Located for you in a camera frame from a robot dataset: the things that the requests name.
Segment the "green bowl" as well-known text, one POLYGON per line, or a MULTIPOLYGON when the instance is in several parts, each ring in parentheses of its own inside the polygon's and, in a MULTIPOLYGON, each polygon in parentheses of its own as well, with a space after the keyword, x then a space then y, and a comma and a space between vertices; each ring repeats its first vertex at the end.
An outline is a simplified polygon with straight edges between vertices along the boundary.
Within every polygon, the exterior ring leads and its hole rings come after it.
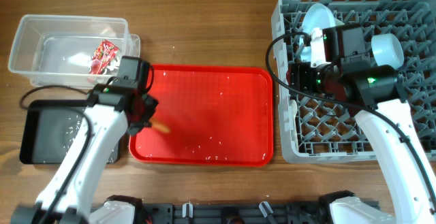
POLYGON ((335 20, 335 25, 336 25, 337 27, 339 27, 339 26, 343 26, 344 23, 343 23, 342 21, 336 19, 336 20, 335 20))

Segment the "light blue plate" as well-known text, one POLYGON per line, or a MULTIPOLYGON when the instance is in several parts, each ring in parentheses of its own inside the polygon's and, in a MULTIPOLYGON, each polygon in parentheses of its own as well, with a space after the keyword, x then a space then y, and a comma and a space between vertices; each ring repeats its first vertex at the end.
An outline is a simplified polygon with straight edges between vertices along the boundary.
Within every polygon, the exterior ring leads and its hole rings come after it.
MULTIPOLYGON (((335 27, 335 18, 332 11, 321 3, 316 3, 312 5, 302 22, 302 31, 309 36, 314 28, 319 27, 322 30, 335 27)), ((311 58, 311 47, 305 45, 305 37, 300 36, 299 45, 303 46, 302 52, 300 53, 300 59, 303 63, 309 63, 311 58)))

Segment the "orange carrot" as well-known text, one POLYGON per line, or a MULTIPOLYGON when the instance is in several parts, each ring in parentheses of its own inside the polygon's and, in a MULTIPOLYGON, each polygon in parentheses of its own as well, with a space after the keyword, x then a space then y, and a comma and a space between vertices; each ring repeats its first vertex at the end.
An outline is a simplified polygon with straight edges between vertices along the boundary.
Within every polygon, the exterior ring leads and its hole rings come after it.
POLYGON ((170 133, 171 132, 169 126, 165 125, 163 122, 160 122, 156 118, 151 118, 149 122, 151 124, 151 127, 154 130, 157 130, 157 131, 162 132, 162 133, 170 133))

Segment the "light blue bowl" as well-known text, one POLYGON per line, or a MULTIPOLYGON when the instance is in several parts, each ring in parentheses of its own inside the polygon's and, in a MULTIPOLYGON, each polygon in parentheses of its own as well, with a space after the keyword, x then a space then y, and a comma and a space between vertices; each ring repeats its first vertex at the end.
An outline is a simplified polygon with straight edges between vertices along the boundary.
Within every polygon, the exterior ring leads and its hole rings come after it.
POLYGON ((371 50, 378 66, 389 65, 398 69, 404 64, 405 57, 401 43, 392 33, 373 36, 371 50))

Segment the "red snack wrapper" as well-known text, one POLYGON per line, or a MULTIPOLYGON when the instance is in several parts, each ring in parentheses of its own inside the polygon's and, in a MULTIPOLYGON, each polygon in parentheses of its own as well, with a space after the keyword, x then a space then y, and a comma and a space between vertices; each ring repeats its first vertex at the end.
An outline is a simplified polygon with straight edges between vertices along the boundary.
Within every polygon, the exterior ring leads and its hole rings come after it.
POLYGON ((105 74, 106 71, 117 67, 120 49, 112 42, 104 39, 97 47, 89 62, 89 73, 91 75, 105 74))

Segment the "white plastic spoon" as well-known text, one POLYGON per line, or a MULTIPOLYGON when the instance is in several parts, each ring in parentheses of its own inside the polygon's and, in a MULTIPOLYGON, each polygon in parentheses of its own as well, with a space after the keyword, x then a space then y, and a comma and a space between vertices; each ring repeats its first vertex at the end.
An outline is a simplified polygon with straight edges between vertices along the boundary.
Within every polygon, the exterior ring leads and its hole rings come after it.
POLYGON ((298 113, 298 106, 296 100, 290 99, 290 124, 292 125, 292 129, 296 129, 296 115, 298 113))

